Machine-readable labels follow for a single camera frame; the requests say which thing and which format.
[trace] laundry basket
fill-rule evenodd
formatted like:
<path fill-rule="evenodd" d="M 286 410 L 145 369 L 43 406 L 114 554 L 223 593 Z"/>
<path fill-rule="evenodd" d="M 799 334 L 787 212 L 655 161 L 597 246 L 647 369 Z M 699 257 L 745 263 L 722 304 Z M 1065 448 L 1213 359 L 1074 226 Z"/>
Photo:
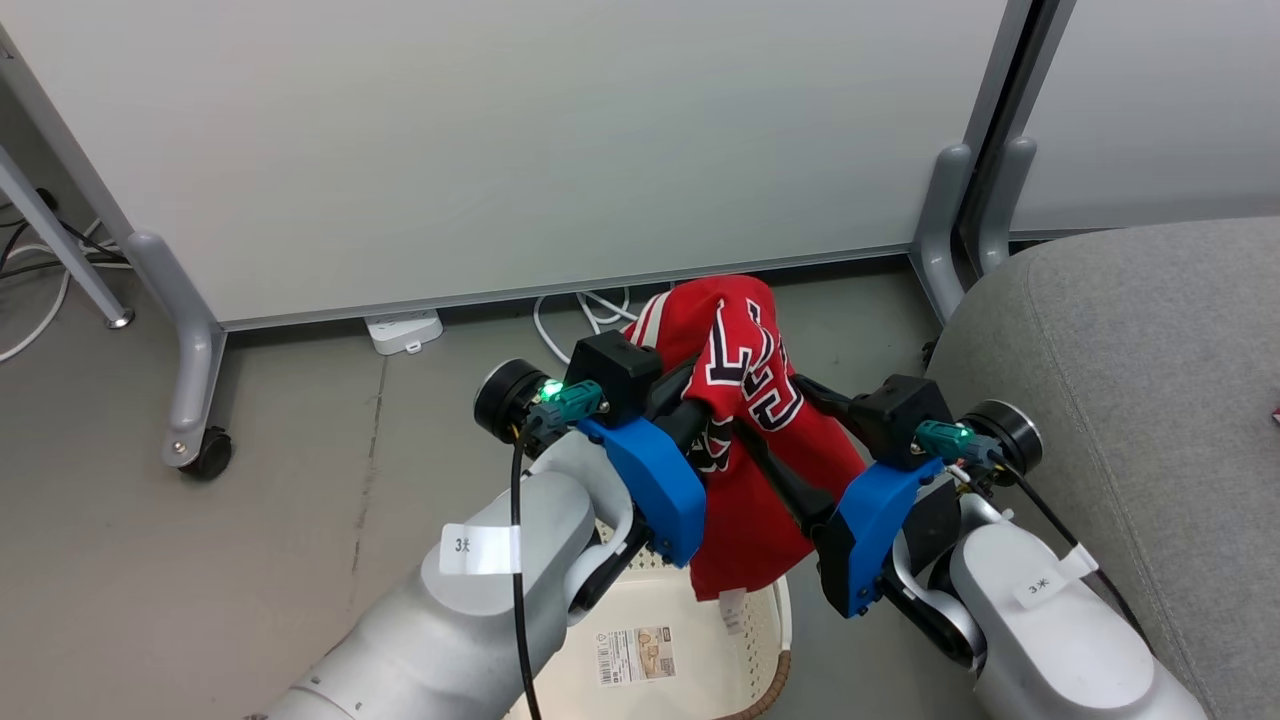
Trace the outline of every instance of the laundry basket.
<path fill-rule="evenodd" d="M 600 536 L 609 539 L 600 525 Z M 641 551 L 604 598 L 568 629 L 538 674 L 556 720 L 750 720 L 778 698 L 791 670 L 786 578 L 741 605 L 698 602 L 689 570 Z M 529 720 L 525 698 L 507 716 Z"/>

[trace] white plastic basket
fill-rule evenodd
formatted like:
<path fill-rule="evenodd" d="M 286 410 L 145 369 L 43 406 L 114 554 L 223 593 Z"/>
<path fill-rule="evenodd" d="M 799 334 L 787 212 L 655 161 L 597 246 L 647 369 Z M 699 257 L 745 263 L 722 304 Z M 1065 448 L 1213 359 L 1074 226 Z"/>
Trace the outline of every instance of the white plastic basket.
<path fill-rule="evenodd" d="M 605 542 L 609 534 L 600 525 Z M 672 653 L 675 674 L 605 684 L 611 641 L 627 634 L 630 642 L 644 628 L 669 630 L 663 652 Z M 687 569 L 663 565 L 644 550 L 591 614 L 568 629 L 564 647 L 538 675 L 538 702 L 544 717 L 557 720 L 750 720 L 773 705 L 790 670 L 786 578 L 748 593 L 741 632 L 730 634 L 721 605 L 695 600 Z M 507 717 L 529 720 L 524 697 Z"/>

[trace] teal connector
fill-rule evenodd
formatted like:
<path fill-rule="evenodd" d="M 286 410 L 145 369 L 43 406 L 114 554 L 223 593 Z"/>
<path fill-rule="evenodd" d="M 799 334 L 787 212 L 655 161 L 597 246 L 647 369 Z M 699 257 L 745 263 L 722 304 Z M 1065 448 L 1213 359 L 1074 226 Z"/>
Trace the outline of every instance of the teal connector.
<path fill-rule="evenodd" d="M 530 420 L 540 418 L 544 427 L 558 428 L 594 415 L 604 401 L 604 391 L 593 380 L 562 388 L 529 409 Z"/>
<path fill-rule="evenodd" d="M 964 425 L 948 425 L 937 420 L 925 420 L 915 428 L 915 442 L 925 455 L 955 462 L 964 457 L 978 433 Z"/>

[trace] power strip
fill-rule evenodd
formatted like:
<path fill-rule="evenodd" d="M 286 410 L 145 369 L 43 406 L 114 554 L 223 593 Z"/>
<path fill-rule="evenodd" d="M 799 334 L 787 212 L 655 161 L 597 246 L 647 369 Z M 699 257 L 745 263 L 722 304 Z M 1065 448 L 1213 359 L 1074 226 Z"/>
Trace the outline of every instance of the power strip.
<path fill-rule="evenodd" d="M 383 355 L 404 351 L 410 355 L 422 350 L 422 345 L 440 337 L 444 324 L 435 310 L 416 310 L 394 315 L 365 318 L 374 348 Z"/>

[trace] gray metal leg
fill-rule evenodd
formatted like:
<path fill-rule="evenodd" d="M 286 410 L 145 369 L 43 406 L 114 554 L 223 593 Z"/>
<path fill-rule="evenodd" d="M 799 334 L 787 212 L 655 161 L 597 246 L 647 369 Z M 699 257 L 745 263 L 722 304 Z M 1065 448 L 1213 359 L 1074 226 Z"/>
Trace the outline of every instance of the gray metal leg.
<path fill-rule="evenodd" d="M 200 452 L 227 333 L 160 236 L 136 232 L 124 242 L 142 279 L 178 331 L 178 380 L 161 456 L 166 465 L 182 468 Z"/>
<path fill-rule="evenodd" d="M 996 265 L 1009 259 L 1009 229 L 1034 159 L 1036 141 L 1029 137 L 1015 137 L 1001 150 L 987 208 L 978 225 L 974 255 L 979 275 L 995 270 Z"/>
<path fill-rule="evenodd" d="M 133 310 L 124 307 L 108 290 L 102 278 L 99 277 L 93 266 L 88 264 L 79 251 L 79 245 L 67 234 L 67 231 L 58 224 L 45 201 L 36 195 L 36 188 L 31 187 L 27 177 L 22 174 L 13 158 L 0 147 L 0 188 L 18 208 L 18 211 L 31 223 L 31 227 L 40 236 L 40 240 L 58 255 L 58 259 L 67 266 L 76 278 L 76 282 L 84 288 L 97 309 L 106 315 L 106 327 L 123 328 L 133 320 Z"/>
<path fill-rule="evenodd" d="M 911 265 L 920 277 L 933 311 L 943 323 L 964 297 L 964 287 L 951 260 L 951 225 L 960 209 L 972 163 L 973 151 L 968 145 L 952 145 L 938 154 L 915 237 L 911 238 Z"/>

